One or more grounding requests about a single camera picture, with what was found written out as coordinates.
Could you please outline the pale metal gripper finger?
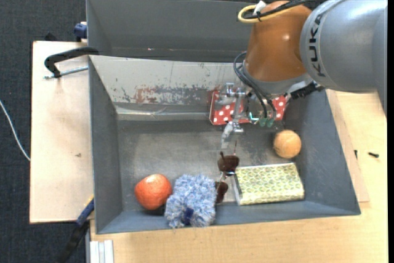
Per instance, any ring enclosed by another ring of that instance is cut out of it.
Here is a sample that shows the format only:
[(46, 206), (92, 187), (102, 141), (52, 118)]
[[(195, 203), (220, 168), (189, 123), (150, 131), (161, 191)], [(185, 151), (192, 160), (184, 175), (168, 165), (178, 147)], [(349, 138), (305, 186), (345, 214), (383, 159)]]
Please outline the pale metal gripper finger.
[(243, 133), (244, 129), (238, 122), (228, 122), (220, 138), (220, 148), (226, 149), (229, 145), (235, 144), (239, 136), (241, 136)]
[(219, 90), (220, 101), (235, 101), (243, 97), (243, 88), (236, 86), (234, 83), (227, 82)]

